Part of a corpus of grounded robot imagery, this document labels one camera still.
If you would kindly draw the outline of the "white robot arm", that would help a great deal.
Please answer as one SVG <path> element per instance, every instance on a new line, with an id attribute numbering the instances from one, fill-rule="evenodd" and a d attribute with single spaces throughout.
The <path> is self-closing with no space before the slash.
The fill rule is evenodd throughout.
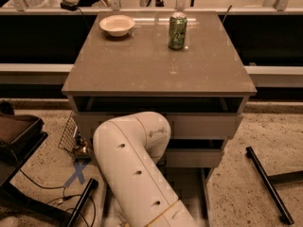
<path id="1" fill-rule="evenodd" d="M 156 165 L 169 139 L 168 120 L 154 112 L 107 120 L 94 133 L 98 166 L 130 227 L 198 227 Z"/>

